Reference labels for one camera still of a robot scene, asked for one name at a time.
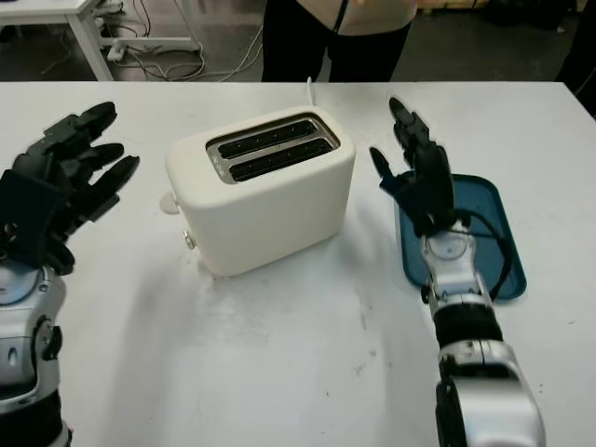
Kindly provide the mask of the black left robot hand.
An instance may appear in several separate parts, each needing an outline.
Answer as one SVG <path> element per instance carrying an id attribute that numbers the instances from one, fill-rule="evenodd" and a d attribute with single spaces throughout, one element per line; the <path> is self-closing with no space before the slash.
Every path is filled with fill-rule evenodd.
<path id="1" fill-rule="evenodd" d="M 99 103 L 81 115 L 68 115 L 46 129 L 43 138 L 13 163 L 18 174 L 65 194 L 50 219 L 50 233 L 62 242 L 113 208 L 119 202 L 118 192 L 140 165 L 137 156 L 124 154 L 119 142 L 94 143 L 116 117 L 113 102 Z"/>

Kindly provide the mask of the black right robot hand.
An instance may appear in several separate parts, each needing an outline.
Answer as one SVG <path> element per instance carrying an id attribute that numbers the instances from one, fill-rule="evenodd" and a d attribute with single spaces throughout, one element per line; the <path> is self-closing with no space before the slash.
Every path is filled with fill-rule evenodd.
<path id="1" fill-rule="evenodd" d="M 454 185 L 445 149 L 430 139 L 420 116 L 398 98 L 388 102 L 393 131 L 413 173 L 395 175 L 385 156 L 372 147 L 370 155 L 381 178 L 379 187 L 393 197 L 413 224 L 417 237 L 432 237 L 456 222 Z"/>

